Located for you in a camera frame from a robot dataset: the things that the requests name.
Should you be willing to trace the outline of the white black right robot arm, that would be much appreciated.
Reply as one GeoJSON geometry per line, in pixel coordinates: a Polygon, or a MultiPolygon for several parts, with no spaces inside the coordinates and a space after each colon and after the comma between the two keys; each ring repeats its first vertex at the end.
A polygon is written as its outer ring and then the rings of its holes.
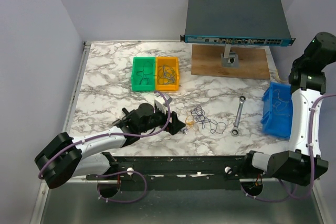
{"type": "Polygon", "coordinates": [[[241,165],[246,177],[266,172],[277,179],[311,186],[328,170],[329,163],[321,159],[319,147],[319,113],[322,100],[327,98],[323,69],[334,62],[335,35],[317,33],[293,62],[289,75],[293,108],[289,149],[272,155],[250,152],[241,165]]]}

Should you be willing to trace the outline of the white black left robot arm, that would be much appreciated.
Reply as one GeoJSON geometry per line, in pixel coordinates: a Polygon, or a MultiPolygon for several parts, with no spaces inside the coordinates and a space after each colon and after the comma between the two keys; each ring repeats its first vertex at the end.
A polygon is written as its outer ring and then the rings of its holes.
{"type": "Polygon", "coordinates": [[[81,137],[71,137],[66,132],[56,135],[35,157],[39,179],[43,179],[50,189],[82,175],[95,174],[112,179],[117,170],[105,151],[123,148],[143,137],[157,135],[155,129],[175,135],[185,127],[176,112],[159,109],[157,105],[142,103],[135,110],[122,111],[124,117],[101,133],[81,137]]]}

